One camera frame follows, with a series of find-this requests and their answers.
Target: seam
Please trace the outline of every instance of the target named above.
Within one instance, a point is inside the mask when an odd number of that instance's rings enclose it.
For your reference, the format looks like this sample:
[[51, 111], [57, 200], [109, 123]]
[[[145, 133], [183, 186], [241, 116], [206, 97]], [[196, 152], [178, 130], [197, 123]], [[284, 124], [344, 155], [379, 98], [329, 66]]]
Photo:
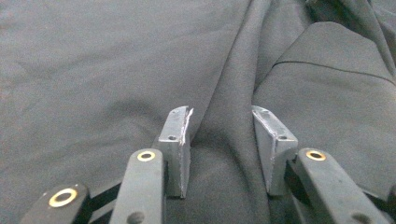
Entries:
[[351, 70], [346, 70], [346, 69], [340, 69], [340, 68], [331, 67], [331, 66], [327, 66], [327, 65], [323, 65], [323, 64], [318, 64], [318, 63], [308, 63], [308, 62], [298, 62], [298, 61], [285, 61], [285, 62], [275, 63], [274, 66], [272, 67], [272, 69], [274, 69], [275, 66], [277, 66], [279, 64], [282, 64], [282, 63], [306, 63], [306, 64], [311, 64], [311, 65], [315, 65], [315, 66], [319, 66], [319, 67], [330, 68], [330, 69], [341, 71], [341, 72], [349, 72], [349, 73], [355, 73], [355, 74], [362, 74], [362, 75], [366, 75], [366, 76], [369, 76], [369, 77], [377, 77], [377, 78], [381, 78], [383, 80], [386, 80], [387, 82], [391, 83], [394, 87], [396, 87], [396, 83], [393, 80], [385, 78], [385, 77], [377, 76], [377, 75], [374, 75], [374, 74], [371, 74], [371, 73], [363, 73], [363, 72], [351, 71]]

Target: garment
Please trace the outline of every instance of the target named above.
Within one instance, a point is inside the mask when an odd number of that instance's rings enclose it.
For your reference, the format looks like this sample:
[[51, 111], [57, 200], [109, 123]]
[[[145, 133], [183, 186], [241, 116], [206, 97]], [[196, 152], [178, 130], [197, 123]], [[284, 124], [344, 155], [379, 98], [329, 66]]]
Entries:
[[317, 2], [1, 1], [0, 223], [55, 186], [95, 194], [121, 178], [182, 105], [194, 108], [191, 179], [185, 200], [167, 200], [168, 223], [283, 221], [281, 205], [270, 213], [252, 105], [385, 197], [396, 6], [340, 0], [344, 14], [329, 17]]

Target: dark gray cloth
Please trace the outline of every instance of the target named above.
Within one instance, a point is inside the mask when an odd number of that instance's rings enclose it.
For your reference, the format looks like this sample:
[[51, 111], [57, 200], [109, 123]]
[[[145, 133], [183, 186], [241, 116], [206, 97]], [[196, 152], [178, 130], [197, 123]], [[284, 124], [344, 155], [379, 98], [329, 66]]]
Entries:
[[303, 0], [0, 2], [0, 223], [55, 186], [94, 194], [121, 178], [181, 105], [195, 111], [191, 181], [186, 200], [167, 200], [169, 223], [270, 222], [252, 104], [385, 195], [391, 38], [379, 48], [334, 23], [304, 31], [311, 23]]

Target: gold ring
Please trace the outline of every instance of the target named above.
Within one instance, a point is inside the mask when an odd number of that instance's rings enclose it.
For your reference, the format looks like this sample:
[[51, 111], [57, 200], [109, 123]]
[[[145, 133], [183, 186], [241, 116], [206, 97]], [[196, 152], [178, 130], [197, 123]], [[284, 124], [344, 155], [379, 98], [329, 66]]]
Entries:
[[137, 159], [140, 161], [151, 161], [155, 158], [155, 153], [152, 151], [144, 151], [137, 155]]
[[314, 160], [314, 161], [326, 160], [326, 155], [319, 151], [316, 151], [316, 150], [309, 150], [306, 152], [305, 155], [306, 155], [306, 157], [308, 157], [309, 159]]
[[[64, 200], [58, 200], [58, 197], [63, 194], [70, 194], [70, 196]], [[62, 189], [62, 190], [58, 191], [56, 194], [54, 194], [49, 199], [49, 206], [51, 206], [51, 207], [65, 206], [65, 205], [73, 202], [77, 198], [77, 195], [78, 195], [78, 193], [75, 189]]]

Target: fabric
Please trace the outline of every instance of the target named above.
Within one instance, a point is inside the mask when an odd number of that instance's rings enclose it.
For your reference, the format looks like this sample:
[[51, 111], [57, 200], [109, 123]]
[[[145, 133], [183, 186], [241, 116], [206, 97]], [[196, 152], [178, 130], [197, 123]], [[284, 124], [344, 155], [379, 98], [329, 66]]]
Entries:
[[168, 223], [282, 221], [251, 105], [385, 197], [396, 183], [396, 7], [353, 2], [343, 0], [353, 18], [371, 13], [359, 30], [348, 17], [311, 25], [331, 20], [303, 0], [1, 1], [0, 223], [55, 186], [95, 194], [121, 178], [182, 105], [194, 108], [191, 179], [185, 200], [167, 200]]

